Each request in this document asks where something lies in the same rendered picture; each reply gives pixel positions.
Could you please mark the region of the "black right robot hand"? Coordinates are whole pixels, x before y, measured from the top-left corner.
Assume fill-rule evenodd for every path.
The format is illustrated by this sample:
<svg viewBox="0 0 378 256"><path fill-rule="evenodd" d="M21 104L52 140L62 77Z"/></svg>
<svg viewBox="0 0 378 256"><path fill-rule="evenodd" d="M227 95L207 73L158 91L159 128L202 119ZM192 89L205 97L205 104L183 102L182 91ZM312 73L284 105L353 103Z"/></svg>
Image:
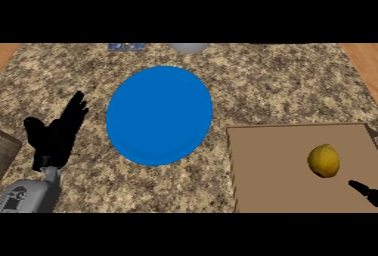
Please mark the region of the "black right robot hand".
<svg viewBox="0 0 378 256"><path fill-rule="evenodd" d="M371 189L360 182L350 180L348 185L354 188L354 190L362 194L371 204L378 207L378 189Z"/></svg>

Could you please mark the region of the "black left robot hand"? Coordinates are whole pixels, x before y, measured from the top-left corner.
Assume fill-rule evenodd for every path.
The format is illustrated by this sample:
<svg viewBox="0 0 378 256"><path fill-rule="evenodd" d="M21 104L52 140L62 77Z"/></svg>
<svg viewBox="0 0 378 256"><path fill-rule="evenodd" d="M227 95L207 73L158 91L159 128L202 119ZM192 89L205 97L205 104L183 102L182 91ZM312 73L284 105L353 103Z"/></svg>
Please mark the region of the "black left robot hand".
<svg viewBox="0 0 378 256"><path fill-rule="evenodd" d="M62 115L44 125L35 117L24 120L28 143L35 149L32 170L40 171L43 167L62 168L68 162L89 108L83 100L84 93L78 91L72 96Z"/></svg>

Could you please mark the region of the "yellow lemon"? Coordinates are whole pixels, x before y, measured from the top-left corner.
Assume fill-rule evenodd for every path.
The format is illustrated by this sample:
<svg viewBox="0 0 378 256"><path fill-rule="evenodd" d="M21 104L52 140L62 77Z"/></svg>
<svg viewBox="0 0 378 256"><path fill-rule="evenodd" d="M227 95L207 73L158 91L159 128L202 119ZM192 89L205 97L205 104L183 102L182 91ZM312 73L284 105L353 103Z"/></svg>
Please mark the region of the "yellow lemon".
<svg viewBox="0 0 378 256"><path fill-rule="evenodd" d="M317 146L309 153L307 164L312 172L322 178L331 178L340 170L340 155L329 144Z"/></svg>

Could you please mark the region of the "brown tray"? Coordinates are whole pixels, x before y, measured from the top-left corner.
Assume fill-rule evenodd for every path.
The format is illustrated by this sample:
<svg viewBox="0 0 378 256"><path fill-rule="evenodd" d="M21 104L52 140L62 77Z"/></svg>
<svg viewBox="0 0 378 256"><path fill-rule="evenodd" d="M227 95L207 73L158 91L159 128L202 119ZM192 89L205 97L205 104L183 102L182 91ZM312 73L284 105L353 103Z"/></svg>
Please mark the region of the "brown tray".
<svg viewBox="0 0 378 256"><path fill-rule="evenodd" d="M378 131L365 123L272 125L227 129L239 212L372 212L378 207L350 187L378 189ZM307 165L313 148L329 144L341 167L332 178Z"/></svg>

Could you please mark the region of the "blue plate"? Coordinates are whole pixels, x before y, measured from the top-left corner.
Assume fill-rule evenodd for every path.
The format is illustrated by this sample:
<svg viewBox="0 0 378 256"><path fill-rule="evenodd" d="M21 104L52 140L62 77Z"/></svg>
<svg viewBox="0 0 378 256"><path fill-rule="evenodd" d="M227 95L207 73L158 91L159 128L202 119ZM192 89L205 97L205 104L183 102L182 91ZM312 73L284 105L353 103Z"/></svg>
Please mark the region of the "blue plate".
<svg viewBox="0 0 378 256"><path fill-rule="evenodd" d="M106 133L136 164L182 160L201 145L213 122L213 99L202 80L176 66L139 70L121 83L106 108Z"/></svg>

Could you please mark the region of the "brown wooden block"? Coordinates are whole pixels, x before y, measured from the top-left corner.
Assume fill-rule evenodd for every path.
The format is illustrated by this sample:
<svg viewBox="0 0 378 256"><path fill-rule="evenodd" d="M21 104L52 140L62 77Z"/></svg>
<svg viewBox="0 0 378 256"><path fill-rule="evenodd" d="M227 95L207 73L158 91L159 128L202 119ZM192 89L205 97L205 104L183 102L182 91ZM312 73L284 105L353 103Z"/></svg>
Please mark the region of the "brown wooden block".
<svg viewBox="0 0 378 256"><path fill-rule="evenodd" d="M22 147L22 142L0 130L0 179Z"/></svg>

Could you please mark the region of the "blue patterned object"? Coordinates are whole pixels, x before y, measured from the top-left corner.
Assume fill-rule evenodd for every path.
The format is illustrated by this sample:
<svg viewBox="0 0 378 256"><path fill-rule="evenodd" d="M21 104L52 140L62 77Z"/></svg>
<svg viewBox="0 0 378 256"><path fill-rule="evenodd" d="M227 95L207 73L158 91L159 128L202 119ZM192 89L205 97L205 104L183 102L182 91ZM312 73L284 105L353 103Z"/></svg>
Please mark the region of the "blue patterned object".
<svg viewBox="0 0 378 256"><path fill-rule="evenodd" d="M108 50L109 51L136 51L145 50L145 43L109 43Z"/></svg>

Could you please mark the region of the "grey round object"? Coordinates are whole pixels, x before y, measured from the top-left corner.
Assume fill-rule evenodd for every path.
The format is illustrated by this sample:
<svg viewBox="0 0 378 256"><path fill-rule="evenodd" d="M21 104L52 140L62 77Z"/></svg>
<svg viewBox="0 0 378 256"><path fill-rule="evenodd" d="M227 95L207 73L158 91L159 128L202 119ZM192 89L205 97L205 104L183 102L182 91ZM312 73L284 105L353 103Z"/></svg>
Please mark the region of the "grey round object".
<svg viewBox="0 0 378 256"><path fill-rule="evenodd" d="M208 43L171 43L170 47L183 54L196 54L210 46Z"/></svg>

